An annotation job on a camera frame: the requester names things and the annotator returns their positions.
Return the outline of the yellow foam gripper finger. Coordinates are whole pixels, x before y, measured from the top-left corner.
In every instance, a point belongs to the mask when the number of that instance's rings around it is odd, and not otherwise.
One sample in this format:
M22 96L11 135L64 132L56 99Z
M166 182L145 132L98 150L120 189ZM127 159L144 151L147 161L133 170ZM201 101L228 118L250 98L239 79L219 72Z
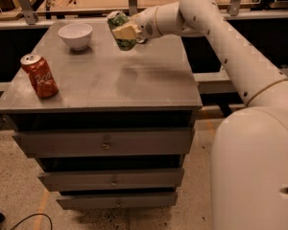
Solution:
M138 39L142 33L134 21L129 21L123 25L115 26L111 31L116 39L127 40Z

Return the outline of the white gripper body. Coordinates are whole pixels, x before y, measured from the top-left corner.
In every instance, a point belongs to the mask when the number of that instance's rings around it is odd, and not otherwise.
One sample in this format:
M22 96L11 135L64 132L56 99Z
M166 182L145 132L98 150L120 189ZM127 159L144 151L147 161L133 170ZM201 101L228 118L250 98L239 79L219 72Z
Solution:
M159 31L156 25L156 11L157 7L151 7L132 16L136 36L139 40L159 37Z

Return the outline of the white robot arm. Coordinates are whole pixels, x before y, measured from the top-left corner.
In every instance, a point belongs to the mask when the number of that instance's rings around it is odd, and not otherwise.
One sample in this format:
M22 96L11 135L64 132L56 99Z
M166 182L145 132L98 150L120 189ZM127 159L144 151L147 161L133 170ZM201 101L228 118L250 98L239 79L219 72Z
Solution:
M207 39L245 105L220 123L212 144L212 229L288 230L288 78L215 0L148 8L112 32L118 39Z

